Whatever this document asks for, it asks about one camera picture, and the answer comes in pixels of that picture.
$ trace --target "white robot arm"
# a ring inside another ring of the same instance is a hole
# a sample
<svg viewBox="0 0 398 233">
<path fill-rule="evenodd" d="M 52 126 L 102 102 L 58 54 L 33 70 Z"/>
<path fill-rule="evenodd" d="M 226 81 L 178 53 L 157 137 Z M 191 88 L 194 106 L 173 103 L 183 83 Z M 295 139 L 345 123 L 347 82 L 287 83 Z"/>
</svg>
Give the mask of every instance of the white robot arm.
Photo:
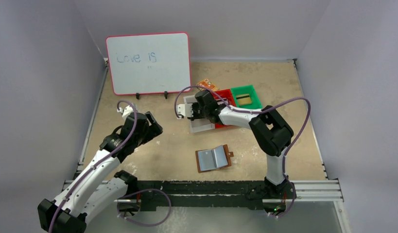
<svg viewBox="0 0 398 233">
<path fill-rule="evenodd" d="M 45 231 L 82 233 L 107 205 L 137 191 L 137 178 L 123 170 L 117 172 L 102 189 L 98 187 L 135 148 L 159 136 L 163 129 L 150 112 L 133 113 L 130 106 L 118 112 L 125 120 L 124 125 L 117 127 L 104 139 L 100 150 L 69 187 L 53 201 L 44 199 L 39 204 L 40 225 Z"/>
<path fill-rule="evenodd" d="M 251 111 L 234 106 L 227 107 L 225 104 L 219 104 L 207 90 L 198 92 L 194 97 L 197 102 L 177 106 L 179 115 L 190 120 L 207 118 L 212 123 L 235 125 L 252 130 L 259 146 L 266 153 L 267 182 L 272 186 L 286 183 L 283 176 L 283 156 L 294 133 L 277 110 L 260 114 L 271 106 Z"/>
</svg>

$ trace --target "green tray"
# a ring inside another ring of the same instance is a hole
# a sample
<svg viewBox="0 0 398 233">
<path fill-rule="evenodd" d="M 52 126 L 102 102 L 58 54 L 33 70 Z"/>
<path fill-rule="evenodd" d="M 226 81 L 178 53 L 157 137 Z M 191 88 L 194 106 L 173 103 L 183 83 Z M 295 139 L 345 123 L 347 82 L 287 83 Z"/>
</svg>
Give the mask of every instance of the green tray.
<svg viewBox="0 0 398 233">
<path fill-rule="evenodd" d="M 238 108 L 246 108 L 246 109 L 262 108 L 262 104 L 260 103 L 260 100 L 258 98 L 258 95 L 256 94 L 256 91 L 255 91 L 255 88 L 253 87 L 253 85 L 234 87 L 234 88 L 231 88 L 230 90 L 232 91 L 233 99 L 235 100 L 236 106 Z M 239 106 L 236 96 L 243 95 L 243 94 L 249 94 L 250 99 L 252 100 L 251 104 Z"/>
</svg>

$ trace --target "gray floor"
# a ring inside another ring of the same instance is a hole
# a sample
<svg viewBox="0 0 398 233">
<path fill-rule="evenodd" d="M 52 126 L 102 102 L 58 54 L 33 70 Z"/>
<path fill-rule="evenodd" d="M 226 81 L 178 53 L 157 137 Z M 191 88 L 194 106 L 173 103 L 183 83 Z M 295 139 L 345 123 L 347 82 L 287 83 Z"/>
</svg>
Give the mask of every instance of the gray floor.
<svg viewBox="0 0 398 233">
<path fill-rule="evenodd" d="M 167 208 L 140 212 L 134 220 L 155 223 Z M 297 202 L 287 216 L 279 220 L 264 211 L 246 208 L 174 207 L 166 222 L 156 227 L 141 227 L 117 218 L 116 206 L 107 207 L 87 227 L 86 233 L 341 233 L 333 202 Z"/>
</svg>

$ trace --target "orange package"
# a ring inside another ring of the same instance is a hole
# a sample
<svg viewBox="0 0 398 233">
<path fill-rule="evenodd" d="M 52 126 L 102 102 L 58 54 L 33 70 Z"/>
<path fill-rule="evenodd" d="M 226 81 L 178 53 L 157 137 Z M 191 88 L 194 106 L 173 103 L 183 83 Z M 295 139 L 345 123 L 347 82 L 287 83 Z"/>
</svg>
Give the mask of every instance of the orange package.
<svg viewBox="0 0 398 233">
<path fill-rule="evenodd" d="M 203 79 L 200 82 L 197 83 L 198 86 L 204 86 L 209 88 L 212 91 L 217 91 L 219 88 L 214 85 L 209 79 Z"/>
</svg>

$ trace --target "white wall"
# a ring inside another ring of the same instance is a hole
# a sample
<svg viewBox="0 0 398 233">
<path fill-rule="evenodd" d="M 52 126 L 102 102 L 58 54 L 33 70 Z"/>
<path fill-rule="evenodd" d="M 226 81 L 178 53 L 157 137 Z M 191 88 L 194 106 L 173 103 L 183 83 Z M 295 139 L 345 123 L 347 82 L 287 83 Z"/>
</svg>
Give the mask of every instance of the white wall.
<svg viewBox="0 0 398 233">
<path fill-rule="evenodd" d="M 398 0 L 332 0 L 298 69 L 354 232 L 398 232 Z"/>
<path fill-rule="evenodd" d="M 330 0 L 75 0 L 104 56 L 109 35 L 186 31 L 193 59 L 296 58 Z"/>
<path fill-rule="evenodd" d="M 71 179 L 104 61 L 72 0 L 0 0 L 0 232 L 41 232 Z"/>
</svg>

